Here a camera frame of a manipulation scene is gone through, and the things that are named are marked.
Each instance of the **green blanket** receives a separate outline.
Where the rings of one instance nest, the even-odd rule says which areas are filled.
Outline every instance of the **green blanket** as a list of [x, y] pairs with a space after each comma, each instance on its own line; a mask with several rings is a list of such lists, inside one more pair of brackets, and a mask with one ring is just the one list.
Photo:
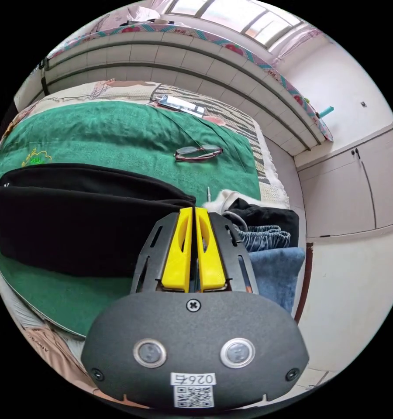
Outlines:
[[[176, 149], [214, 144], [224, 153], [200, 163], [177, 163]], [[22, 121], [0, 149], [0, 177], [23, 164], [87, 163], [159, 178], [194, 195], [197, 205], [222, 189], [259, 199], [248, 140], [184, 113], [123, 102], [88, 102]], [[30, 220], [35, 230], [35, 215]], [[77, 278], [22, 265], [0, 253], [9, 285], [53, 323], [85, 336], [99, 313], [127, 295], [131, 278]]]
[[[223, 154], [176, 162], [178, 148], [213, 144]], [[247, 138], [186, 113], [121, 101], [53, 108], [19, 123], [0, 149], [0, 176], [23, 164], [87, 163], [140, 173], [207, 201], [222, 189], [260, 199]]]

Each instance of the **phone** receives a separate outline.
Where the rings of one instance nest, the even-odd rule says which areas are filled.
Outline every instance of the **phone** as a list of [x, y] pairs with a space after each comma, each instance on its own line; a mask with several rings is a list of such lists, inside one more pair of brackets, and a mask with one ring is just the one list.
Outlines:
[[160, 106], [180, 110], [181, 112], [189, 113], [198, 118], [202, 118], [205, 113], [205, 108], [169, 95], [163, 95], [158, 103]]

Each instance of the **embroidery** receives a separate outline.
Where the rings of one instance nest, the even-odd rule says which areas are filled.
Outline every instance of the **embroidery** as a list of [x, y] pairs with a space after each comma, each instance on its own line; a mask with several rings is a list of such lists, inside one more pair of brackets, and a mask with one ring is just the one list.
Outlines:
[[51, 156], [48, 156], [46, 151], [36, 151], [36, 147], [28, 154], [22, 167], [27, 165], [42, 165], [51, 161]]

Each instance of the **printed number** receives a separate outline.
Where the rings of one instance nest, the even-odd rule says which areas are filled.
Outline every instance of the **printed number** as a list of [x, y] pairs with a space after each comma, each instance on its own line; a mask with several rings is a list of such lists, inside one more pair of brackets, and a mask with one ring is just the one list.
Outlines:
[[170, 385], [215, 385], [215, 374], [171, 373]]

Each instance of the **cabinet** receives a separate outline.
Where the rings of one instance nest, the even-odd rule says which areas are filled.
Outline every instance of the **cabinet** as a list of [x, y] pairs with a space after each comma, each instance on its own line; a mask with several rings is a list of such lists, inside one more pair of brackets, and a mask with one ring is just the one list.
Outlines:
[[300, 171], [299, 176], [307, 237], [338, 236], [374, 228], [367, 176], [350, 150]]
[[393, 128], [299, 172], [307, 236], [393, 224]]
[[370, 182], [376, 228], [393, 224], [393, 130], [360, 146], [358, 151]]

